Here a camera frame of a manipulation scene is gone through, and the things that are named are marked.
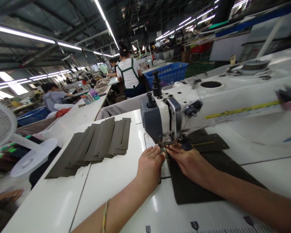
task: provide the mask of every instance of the hand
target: hand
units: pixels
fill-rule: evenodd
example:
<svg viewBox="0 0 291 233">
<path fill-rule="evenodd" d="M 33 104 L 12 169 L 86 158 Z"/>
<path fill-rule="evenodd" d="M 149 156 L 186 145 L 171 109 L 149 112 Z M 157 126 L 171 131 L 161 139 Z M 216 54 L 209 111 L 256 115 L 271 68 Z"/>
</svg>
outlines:
<svg viewBox="0 0 291 233">
<path fill-rule="evenodd" d="M 139 158 L 136 180 L 148 195 L 159 184 L 164 161 L 165 153 L 160 154 L 160 148 L 157 145 L 146 149 Z"/>
<path fill-rule="evenodd" d="M 201 187 L 212 190 L 221 172 L 211 166 L 196 149 L 184 151 L 181 144 L 177 143 L 166 147 L 166 151 L 186 177 Z"/>
</svg>

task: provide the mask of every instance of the forearm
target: forearm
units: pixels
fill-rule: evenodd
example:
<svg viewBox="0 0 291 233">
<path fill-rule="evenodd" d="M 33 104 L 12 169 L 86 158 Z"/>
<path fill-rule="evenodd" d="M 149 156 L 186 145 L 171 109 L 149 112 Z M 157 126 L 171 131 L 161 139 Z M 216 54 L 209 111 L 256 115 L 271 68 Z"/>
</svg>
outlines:
<svg viewBox="0 0 291 233">
<path fill-rule="evenodd" d="M 222 173 L 210 190 L 278 232 L 291 232 L 291 199 Z"/>
<path fill-rule="evenodd" d="M 120 232 L 128 220 L 150 195 L 134 179 L 109 202 L 105 229 L 107 233 Z M 105 203 L 82 222 L 73 233 L 101 233 Z"/>
</svg>

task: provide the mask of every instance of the yellow measuring tape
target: yellow measuring tape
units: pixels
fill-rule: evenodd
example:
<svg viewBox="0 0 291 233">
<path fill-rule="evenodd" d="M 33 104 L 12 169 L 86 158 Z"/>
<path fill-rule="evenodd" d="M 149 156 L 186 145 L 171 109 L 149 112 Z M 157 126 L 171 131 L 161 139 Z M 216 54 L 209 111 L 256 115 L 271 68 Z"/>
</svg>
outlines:
<svg viewBox="0 0 291 233">
<path fill-rule="evenodd" d="M 242 113 L 242 112 L 247 112 L 247 111 L 251 111 L 251 110 L 257 110 L 257 109 L 260 109 L 260 108 L 271 107 L 271 106 L 275 106 L 275 105 L 279 105 L 279 104 L 280 104 L 280 101 L 277 100 L 277 101 L 273 101 L 273 102 L 269 102 L 269 103 L 254 105 L 254 106 L 251 106 L 251 107 L 239 108 L 239 109 L 235 109 L 235 110 L 231 110 L 231 111 L 225 111 L 225 112 L 222 112 L 222 113 L 207 115 L 206 116 L 206 120 L 207 119 L 211 119 L 211 118 L 221 117 L 221 116 L 222 117 L 229 116 L 229 115 Z"/>
</svg>

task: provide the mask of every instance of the white t-shirt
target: white t-shirt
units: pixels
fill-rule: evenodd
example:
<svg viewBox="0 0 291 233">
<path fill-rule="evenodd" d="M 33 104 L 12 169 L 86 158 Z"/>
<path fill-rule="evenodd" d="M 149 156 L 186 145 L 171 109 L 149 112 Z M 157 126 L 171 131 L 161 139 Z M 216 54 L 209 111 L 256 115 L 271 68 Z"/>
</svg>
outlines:
<svg viewBox="0 0 291 233">
<path fill-rule="evenodd" d="M 120 69 L 122 71 L 130 68 L 132 66 L 132 59 L 128 58 L 125 61 L 121 61 L 117 67 L 116 67 L 116 75 L 118 77 L 122 77 L 122 74 L 120 72 L 120 70 L 118 69 L 118 67 L 120 67 Z M 140 70 L 140 66 L 137 63 L 137 60 L 134 58 L 134 70 L 136 72 L 136 75 L 138 75 L 138 70 Z M 125 82 L 125 87 L 126 88 L 134 88 L 134 86 L 136 87 L 139 84 L 138 79 L 136 78 L 136 75 L 134 74 L 133 70 L 130 69 L 128 71 L 123 72 L 124 77 L 122 77 L 124 79 Z"/>
</svg>

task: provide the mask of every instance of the green floor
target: green floor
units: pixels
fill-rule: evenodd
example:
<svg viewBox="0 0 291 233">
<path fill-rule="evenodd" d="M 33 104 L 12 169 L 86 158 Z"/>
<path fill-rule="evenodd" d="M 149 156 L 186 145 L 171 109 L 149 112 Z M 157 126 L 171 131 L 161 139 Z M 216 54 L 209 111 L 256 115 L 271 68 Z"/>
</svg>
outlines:
<svg viewBox="0 0 291 233">
<path fill-rule="evenodd" d="M 228 62 L 201 62 L 198 64 L 190 63 L 187 67 L 185 78 L 213 70 L 226 64 L 228 64 Z"/>
</svg>

